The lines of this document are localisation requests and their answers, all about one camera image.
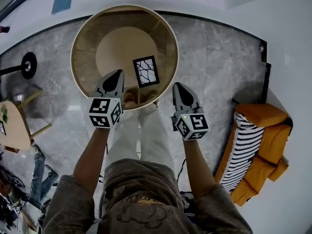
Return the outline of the round glass coffee table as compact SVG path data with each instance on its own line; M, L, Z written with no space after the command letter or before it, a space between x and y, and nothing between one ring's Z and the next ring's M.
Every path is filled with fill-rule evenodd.
M133 60L154 56L159 84L139 88ZM179 48L173 29L157 12L141 6L119 5L89 18L78 31L71 50L74 80L89 98L97 82L108 73L124 71L124 89L137 94L137 108L156 90L161 97L173 83Z

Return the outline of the person's brown printed t-shirt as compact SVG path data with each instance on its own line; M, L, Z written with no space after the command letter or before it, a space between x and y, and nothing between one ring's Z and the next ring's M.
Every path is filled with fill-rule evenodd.
M63 175L42 234L253 234L220 184L198 201L194 221L183 210L171 169L123 159L105 170L100 220L95 220L91 194L72 176Z

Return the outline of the black coat stand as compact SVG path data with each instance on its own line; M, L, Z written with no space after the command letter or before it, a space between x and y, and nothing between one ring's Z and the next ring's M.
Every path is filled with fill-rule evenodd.
M31 79L35 75L36 70L37 70L36 56L33 52L27 52L23 56L20 65L0 70L0 76L21 71L21 74L25 79Z

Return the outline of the person's right tan shoe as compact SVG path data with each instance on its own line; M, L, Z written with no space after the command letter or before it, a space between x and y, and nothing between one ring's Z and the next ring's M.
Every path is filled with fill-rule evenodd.
M150 92L146 95L146 100L145 100L145 102L148 102L148 101L150 101L150 100L156 98L157 95L158 95L158 93L157 93L156 90L150 91ZM153 104L154 104L156 107L158 107L158 99L155 100L155 101L153 102Z

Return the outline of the orange sofa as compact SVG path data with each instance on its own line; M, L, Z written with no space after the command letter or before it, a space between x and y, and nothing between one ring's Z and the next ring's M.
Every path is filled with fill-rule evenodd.
M229 194L233 202L243 206L249 199L258 195L267 179L275 182L288 169L289 165L283 156L293 122L289 115L270 104L239 104L234 113L242 114L258 127L264 128L259 150L251 166ZM219 183L225 168L226 158L230 155L230 141L234 138L235 122L226 145L224 155L214 176Z

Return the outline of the person's cream trousers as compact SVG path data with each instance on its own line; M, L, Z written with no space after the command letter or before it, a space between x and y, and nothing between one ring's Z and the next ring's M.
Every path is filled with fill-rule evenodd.
M148 161L172 171L175 169L168 133L155 104L120 116L114 127L113 144L108 151L105 168L122 159Z

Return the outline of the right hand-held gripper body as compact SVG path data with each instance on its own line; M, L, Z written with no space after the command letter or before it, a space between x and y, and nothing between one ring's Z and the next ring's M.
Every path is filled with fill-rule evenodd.
M203 113L180 114L171 117L173 131L178 131L184 141L197 140L208 132L208 124Z

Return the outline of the black framed picture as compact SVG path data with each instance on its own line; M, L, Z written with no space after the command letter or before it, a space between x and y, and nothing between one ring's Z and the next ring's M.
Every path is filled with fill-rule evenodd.
M139 88L160 83L154 56L135 59L133 65Z

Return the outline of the green leaf sprig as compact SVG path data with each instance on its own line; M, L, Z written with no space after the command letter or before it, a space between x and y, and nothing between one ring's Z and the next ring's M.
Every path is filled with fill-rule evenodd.
M7 121L8 121L8 116L7 116L7 108L5 107L5 105L3 105L0 109L1 113L2 113L2 119L3 119L3 122L7 124Z

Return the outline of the person's right forearm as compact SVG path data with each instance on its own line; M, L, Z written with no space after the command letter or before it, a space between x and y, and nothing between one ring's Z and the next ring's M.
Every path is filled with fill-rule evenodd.
M195 200L199 201L215 185L215 180L198 142L183 141L183 145L191 190Z

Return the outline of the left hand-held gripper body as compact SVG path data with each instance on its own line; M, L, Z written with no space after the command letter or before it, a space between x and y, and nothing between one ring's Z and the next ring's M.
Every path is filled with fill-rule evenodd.
M123 113L121 97L89 97L88 117L96 128L111 129Z

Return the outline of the person's left forearm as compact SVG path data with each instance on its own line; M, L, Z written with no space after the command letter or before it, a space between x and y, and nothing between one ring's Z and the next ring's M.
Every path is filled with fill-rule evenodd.
M96 128L73 171L73 178L94 195L101 172L110 129Z

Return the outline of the person's left tan shoe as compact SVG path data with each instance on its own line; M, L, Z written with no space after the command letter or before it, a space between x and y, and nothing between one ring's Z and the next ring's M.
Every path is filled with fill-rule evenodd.
M126 92L124 94L124 106L131 107L137 104L137 95L135 93Z

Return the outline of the wooden side table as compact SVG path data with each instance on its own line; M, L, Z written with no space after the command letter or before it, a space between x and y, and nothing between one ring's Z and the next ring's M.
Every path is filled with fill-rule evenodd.
M24 101L11 102L9 100L5 100L0 102L0 109L3 105L5 105L8 111L7 124L3 122L2 113L0 111L0 120L3 122L6 132L6 135L3 135L0 132L0 145L3 145L5 150L18 153L19 150L29 149L34 143L35 137L52 126L52 124L49 123L36 132L30 133L26 122L24 107L29 104L30 101L38 97L42 92L43 90L39 88Z

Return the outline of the black white striped blanket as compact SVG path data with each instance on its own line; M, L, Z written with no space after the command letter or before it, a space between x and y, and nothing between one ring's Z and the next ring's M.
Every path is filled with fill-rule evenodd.
M234 138L230 141L230 155L219 183L231 193L240 183L257 154L264 128L249 122L245 116L234 113Z

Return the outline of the person's tan shoe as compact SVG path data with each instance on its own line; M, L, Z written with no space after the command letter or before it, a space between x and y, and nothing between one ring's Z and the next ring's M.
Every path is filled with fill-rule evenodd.
M156 90L150 91L150 92L146 95L146 100L145 100L145 102L148 102L148 101L150 101L150 100L156 98L157 95L158 95L158 93L157 93ZM155 101L153 102L153 104L154 104L156 107L158 107L158 99L155 100Z
M131 107L137 104L137 95L135 93L126 92L124 94L124 106Z

